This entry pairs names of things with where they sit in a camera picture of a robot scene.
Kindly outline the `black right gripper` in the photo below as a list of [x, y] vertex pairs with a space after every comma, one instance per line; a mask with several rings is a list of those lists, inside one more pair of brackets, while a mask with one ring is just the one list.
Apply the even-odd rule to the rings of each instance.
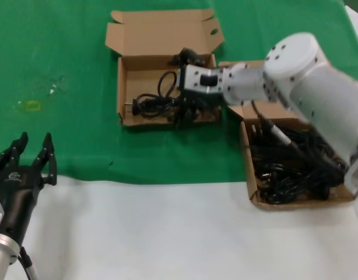
[[190, 48], [183, 48], [174, 55], [169, 65], [181, 67], [178, 70], [177, 88], [187, 97], [178, 99], [170, 116], [170, 122], [176, 128], [193, 124], [203, 114], [202, 100], [222, 102], [223, 71], [220, 68], [204, 68], [205, 60]]

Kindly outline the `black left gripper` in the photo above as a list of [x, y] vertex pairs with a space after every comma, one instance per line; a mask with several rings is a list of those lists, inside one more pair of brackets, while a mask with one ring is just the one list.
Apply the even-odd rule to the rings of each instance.
[[[57, 160], [50, 132], [46, 133], [42, 150], [31, 166], [18, 167], [28, 140], [27, 132], [23, 132], [20, 138], [12, 141], [9, 148], [0, 153], [0, 203], [4, 211], [0, 234], [17, 243], [24, 240], [44, 184], [57, 184]], [[42, 178], [41, 171], [46, 164], [48, 176]]]

